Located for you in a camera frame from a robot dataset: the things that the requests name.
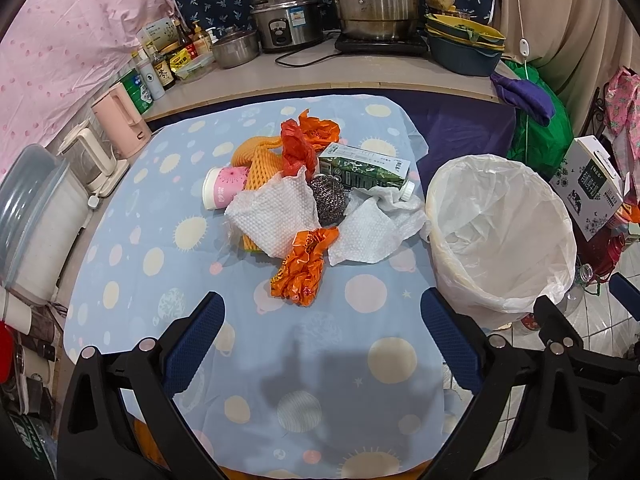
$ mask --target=white paper towel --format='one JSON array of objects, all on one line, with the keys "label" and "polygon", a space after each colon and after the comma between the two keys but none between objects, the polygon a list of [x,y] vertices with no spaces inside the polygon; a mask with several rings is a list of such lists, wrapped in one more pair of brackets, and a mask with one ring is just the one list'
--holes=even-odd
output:
[{"label": "white paper towel", "polygon": [[276,173],[260,189],[238,193],[226,208],[231,223],[271,258],[286,258],[297,232],[320,228],[305,171],[302,166],[297,176]]},{"label": "white paper towel", "polygon": [[340,235],[329,247],[329,263],[344,260],[375,264],[393,253],[427,221],[424,202],[413,195],[400,200],[395,187],[352,189],[346,218],[338,226]]}]

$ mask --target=beige curtain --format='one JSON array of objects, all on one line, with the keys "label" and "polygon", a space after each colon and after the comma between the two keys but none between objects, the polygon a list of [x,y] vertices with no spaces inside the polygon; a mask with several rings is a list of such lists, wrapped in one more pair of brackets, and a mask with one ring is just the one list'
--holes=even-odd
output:
[{"label": "beige curtain", "polygon": [[[520,0],[520,9],[529,62],[566,105],[577,134],[596,87],[630,66],[635,30],[617,0]],[[517,54],[518,0],[502,0],[493,24]]]}]

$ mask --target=white box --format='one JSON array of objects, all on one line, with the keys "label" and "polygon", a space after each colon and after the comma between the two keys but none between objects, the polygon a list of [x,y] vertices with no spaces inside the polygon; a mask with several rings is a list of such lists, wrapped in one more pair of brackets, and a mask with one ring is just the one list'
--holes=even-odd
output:
[{"label": "white box", "polygon": [[551,187],[584,237],[591,240],[622,204],[629,175],[625,181],[620,178],[598,139],[579,137],[569,146]]}]

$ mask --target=kitchen counter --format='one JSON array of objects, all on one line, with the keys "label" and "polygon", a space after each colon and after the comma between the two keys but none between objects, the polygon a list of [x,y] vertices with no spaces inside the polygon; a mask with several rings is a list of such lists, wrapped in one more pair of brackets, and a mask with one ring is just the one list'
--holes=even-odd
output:
[{"label": "kitchen counter", "polygon": [[[335,40],[289,56],[291,64],[305,64],[337,53]],[[256,59],[224,70],[217,65],[203,78],[177,84],[143,115],[153,121],[204,105],[281,92],[386,88],[437,92],[499,102],[491,80],[455,74],[430,59],[394,56],[339,56],[305,68],[286,68],[274,60],[281,54],[260,54]],[[513,75],[500,63],[500,73]]]}]

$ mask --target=pink bedsheet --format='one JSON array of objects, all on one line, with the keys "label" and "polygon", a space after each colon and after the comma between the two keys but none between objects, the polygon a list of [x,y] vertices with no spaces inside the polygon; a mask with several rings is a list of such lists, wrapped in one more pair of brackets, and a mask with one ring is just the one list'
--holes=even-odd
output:
[{"label": "pink bedsheet", "polygon": [[0,43],[0,181],[130,59],[171,0],[27,0]]}]

